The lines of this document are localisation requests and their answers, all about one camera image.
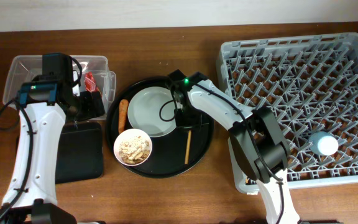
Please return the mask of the round black tray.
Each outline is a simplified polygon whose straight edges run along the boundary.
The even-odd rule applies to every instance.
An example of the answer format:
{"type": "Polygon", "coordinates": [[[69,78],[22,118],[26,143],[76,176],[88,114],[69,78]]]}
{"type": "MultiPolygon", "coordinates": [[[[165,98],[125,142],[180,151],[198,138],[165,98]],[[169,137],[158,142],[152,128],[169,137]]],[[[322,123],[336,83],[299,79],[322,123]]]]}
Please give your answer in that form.
{"type": "MultiPolygon", "coordinates": [[[[107,113],[105,135],[110,151],[113,151],[114,141],[118,137],[119,102],[122,99],[131,100],[144,88],[152,86],[165,87],[167,77],[152,77],[129,85],[111,104],[107,113]]],[[[150,157],[138,166],[124,166],[127,170],[148,178],[167,178],[186,172],[195,166],[208,151],[214,131],[214,121],[204,114],[203,124],[191,132],[189,161],[185,164],[185,151],[188,134],[182,128],[174,129],[170,134],[152,138],[150,157]]]]}

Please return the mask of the orange carrot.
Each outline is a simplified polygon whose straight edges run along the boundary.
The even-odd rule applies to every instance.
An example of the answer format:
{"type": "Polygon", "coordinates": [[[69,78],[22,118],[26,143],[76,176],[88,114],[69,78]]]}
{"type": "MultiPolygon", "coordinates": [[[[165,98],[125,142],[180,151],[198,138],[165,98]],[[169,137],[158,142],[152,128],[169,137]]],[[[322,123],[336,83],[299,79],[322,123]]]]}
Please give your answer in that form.
{"type": "Polygon", "coordinates": [[[121,134],[125,131],[126,118],[127,118],[127,110],[129,107],[129,101],[127,99],[123,99],[119,103],[119,119],[118,119],[118,133],[121,134]]]}

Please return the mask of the white bowl with food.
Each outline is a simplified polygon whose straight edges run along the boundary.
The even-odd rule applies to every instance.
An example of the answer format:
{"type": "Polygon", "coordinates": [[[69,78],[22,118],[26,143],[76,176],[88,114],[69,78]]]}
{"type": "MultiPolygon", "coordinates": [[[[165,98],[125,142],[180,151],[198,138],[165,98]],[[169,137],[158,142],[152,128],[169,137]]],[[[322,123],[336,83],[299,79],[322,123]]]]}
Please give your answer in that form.
{"type": "Polygon", "coordinates": [[[138,166],[150,157],[152,141],[146,132],[128,129],[118,135],[113,149],[116,159],[122,165],[138,166]]]}

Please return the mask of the grey dishwasher rack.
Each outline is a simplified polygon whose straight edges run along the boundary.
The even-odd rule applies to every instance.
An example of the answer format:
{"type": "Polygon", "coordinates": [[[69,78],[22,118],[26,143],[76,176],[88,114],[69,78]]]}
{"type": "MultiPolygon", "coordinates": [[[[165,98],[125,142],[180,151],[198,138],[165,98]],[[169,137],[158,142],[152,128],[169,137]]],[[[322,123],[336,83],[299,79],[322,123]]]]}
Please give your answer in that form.
{"type": "Polygon", "coordinates": [[[290,145],[290,188],[358,183],[357,33],[225,42],[216,70],[221,91],[277,117],[290,145]],[[310,150],[319,131],[337,139],[335,154],[310,150]]]}

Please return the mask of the light blue cup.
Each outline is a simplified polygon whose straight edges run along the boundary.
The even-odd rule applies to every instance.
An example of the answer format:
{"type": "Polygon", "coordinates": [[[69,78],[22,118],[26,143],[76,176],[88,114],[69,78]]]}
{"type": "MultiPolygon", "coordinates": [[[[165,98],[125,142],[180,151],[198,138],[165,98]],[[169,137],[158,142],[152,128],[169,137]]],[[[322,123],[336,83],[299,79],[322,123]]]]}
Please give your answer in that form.
{"type": "Polygon", "coordinates": [[[339,143],[337,139],[330,133],[319,131],[313,133],[309,142],[312,143],[310,150],[319,156],[330,156],[338,151],[339,143]]]}

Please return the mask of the grey plate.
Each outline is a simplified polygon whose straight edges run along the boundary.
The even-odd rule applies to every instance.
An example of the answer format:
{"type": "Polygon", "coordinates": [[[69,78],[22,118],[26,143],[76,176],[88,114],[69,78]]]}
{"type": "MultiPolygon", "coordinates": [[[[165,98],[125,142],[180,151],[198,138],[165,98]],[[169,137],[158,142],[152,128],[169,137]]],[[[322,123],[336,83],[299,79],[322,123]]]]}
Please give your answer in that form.
{"type": "Polygon", "coordinates": [[[176,129],[175,120],[163,121],[160,118],[170,119],[174,115],[175,105],[173,102],[161,107],[168,101],[173,100],[169,89],[152,86],[144,88],[136,93],[129,102],[127,117],[133,128],[145,131],[150,137],[162,137],[176,129]]]}

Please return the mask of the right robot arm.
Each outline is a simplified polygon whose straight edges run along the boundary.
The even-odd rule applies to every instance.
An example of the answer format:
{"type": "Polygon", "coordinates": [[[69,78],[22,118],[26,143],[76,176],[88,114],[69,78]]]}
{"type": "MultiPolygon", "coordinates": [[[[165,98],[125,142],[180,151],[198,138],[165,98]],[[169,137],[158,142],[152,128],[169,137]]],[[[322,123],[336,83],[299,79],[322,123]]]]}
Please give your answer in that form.
{"type": "Polygon", "coordinates": [[[206,114],[228,131],[237,165],[259,188],[267,222],[300,223],[287,181],[290,148],[272,110],[243,105],[200,72],[186,77],[175,70],[167,86],[179,128],[200,128],[206,114]]]}

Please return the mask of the black rectangular tray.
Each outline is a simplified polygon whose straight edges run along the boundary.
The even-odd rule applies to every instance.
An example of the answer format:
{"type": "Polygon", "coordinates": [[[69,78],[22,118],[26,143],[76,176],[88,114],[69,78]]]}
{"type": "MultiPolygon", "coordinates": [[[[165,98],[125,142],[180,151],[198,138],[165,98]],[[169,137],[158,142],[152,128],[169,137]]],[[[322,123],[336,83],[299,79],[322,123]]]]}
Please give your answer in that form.
{"type": "Polygon", "coordinates": [[[55,166],[55,183],[64,184],[96,179],[104,173],[102,127],[89,122],[65,125],[61,134],[53,134],[53,144],[40,146],[36,166],[51,177],[55,166]]]}

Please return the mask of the red snack wrapper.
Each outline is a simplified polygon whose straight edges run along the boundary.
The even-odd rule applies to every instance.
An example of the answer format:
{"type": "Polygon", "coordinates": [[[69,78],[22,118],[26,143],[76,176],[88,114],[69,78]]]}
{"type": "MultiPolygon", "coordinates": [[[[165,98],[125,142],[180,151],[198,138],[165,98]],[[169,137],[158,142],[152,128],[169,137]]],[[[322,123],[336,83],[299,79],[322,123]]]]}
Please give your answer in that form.
{"type": "Polygon", "coordinates": [[[92,72],[88,72],[85,74],[85,89],[89,92],[100,92],[96,80],[94,79],[94,75],[92,72]]]}

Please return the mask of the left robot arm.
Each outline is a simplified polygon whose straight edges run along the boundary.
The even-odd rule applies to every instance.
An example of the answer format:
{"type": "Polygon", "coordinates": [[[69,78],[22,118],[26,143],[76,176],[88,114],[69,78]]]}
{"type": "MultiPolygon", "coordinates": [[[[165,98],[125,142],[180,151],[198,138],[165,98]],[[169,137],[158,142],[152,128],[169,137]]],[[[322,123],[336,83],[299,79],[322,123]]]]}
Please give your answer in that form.
{"type": "Polygon", "coordinates": [[[14,172],[0,208],[0,223],[76,223],[57,205],[58,143],[66,122],[64,106],[79,103],[80,78],[40,75],[23,83],[12,103],[19,111],[20,136],[14,172]]]}

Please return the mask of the clear plastic bin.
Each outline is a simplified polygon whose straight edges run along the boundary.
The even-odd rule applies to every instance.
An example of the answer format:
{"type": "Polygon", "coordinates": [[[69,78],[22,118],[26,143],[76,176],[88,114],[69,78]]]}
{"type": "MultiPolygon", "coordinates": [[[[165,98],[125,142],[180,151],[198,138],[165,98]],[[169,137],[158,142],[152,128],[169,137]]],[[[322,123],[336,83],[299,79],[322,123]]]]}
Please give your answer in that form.
{"type": "MultiPolygon", "coordinates": [[[[115,95],[116,76],[108,67],[105,56],[71,55],[82,66],[80,93],[85,89],[85,74],[92,72],[102,96],[105,115],[93,119],[103,119],[115,95]]],[[[59,81],[41,80],[42,55],[16,56],[7,74],[2,102],[4,106],[24,109],[31,119],[39,121],[53,114],[66,121],[75,121],[81,107],[80,95],[59,81]]]]}

